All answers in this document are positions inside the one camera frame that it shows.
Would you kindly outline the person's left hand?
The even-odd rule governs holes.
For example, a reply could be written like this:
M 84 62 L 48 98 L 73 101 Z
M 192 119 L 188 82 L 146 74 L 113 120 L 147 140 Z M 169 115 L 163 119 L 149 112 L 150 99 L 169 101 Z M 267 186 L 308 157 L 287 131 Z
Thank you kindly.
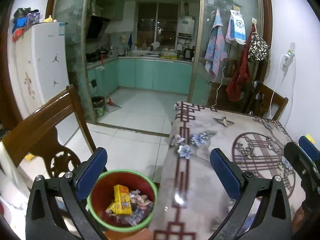
M 104 232 L 104 235 L 107 239 L 111 240 L 153 240 L 153 234 L 150 230 L 144 228 L 137 232 L 114 232 L 107 230 Z

